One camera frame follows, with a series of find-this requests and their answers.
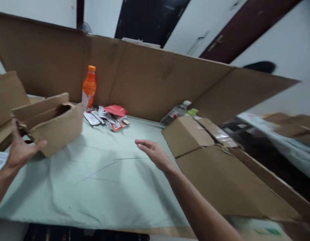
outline bottle cap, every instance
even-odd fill
[[[95,71],[96,70],[96,67],[95,66],[93,66],[93,65],[89,65],[88,66],[88,71]]]
[[[192,103],[192,102],[190,102],[190,101],[188,101],[188,100],[186,100],[186,101],[183,102],[183,104],[186,105],[186,106],[189,106],[191,103]]]
[[[192,108],[192,109],[188,110],[186,113],[187,113],[188,115],[190,115],[190,116],[194,116],[194,115],[196,115],[196,114],[198,113],[198,110]]]

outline dark brown door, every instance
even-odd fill
[[[248,0],[200,58],[231,63],[301,0]]]

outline light green cloth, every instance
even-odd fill
[[[83,121],[83,132],[51,158],[37,154],[0,204],[0,218],[91,229],[188,225],[164,174],[135,139],[158,142],[175,159],[156,122],[130,117],[112,132]]]

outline hand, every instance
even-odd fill
[[[12,120],[12,143],[11,150],[6,162],[7,168],[19,170],[22,168],[38,151],[47,145],[47,141],[41,141],[37,145],[28,145],[19,134],[17,121]]]
[[[149,140],[135,140],[135,144],[161,171],[166,172],[176,168],[158,143]]]

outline orange bottle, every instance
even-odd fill
[[[88,66],[87,77],[83,83],[82,104],[84,111],[91,111],[93,109],[94,95],[96,92],[95,70],[95,66]]]

